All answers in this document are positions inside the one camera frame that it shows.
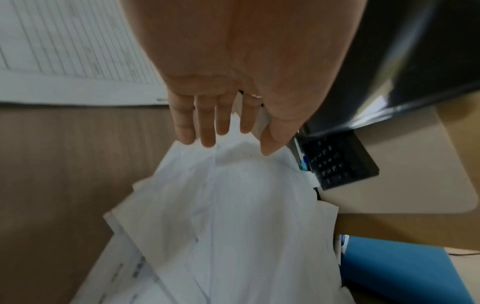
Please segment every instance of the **skin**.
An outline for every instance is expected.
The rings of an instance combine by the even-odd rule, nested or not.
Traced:
[[[366,0],[120,0],[168,88],[175,132],[202,144],[229,131],[238,90],[240,130],[260,105],[271,115],[264,155],[285,145],[322,104],[355,35]]]

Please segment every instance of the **glossy black surface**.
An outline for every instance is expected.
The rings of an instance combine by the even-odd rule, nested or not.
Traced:
[[[323,136],[480,90],[480,1],[370,0],[326,100]]]

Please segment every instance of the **wooden desk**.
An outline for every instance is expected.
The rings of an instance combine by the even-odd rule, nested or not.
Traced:
[[[475,99],[442,105],[440,116],[479,192]],[[153,173],[174,139],[167,108],[0,106],[0,303],[68,303],[112,234],[102,215]],[[480,208],[342,214],[337,232],[480,249]]]

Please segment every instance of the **black keyboard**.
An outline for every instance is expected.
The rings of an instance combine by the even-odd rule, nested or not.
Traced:
[[[323,190],[377,176],[380,172],[353,131],[316,140],[299,139],[299,144]]]

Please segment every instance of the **blue object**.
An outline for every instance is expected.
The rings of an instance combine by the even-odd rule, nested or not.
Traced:
[[[350,236],[340,271],[400,303],[475,304],[442,248]]]

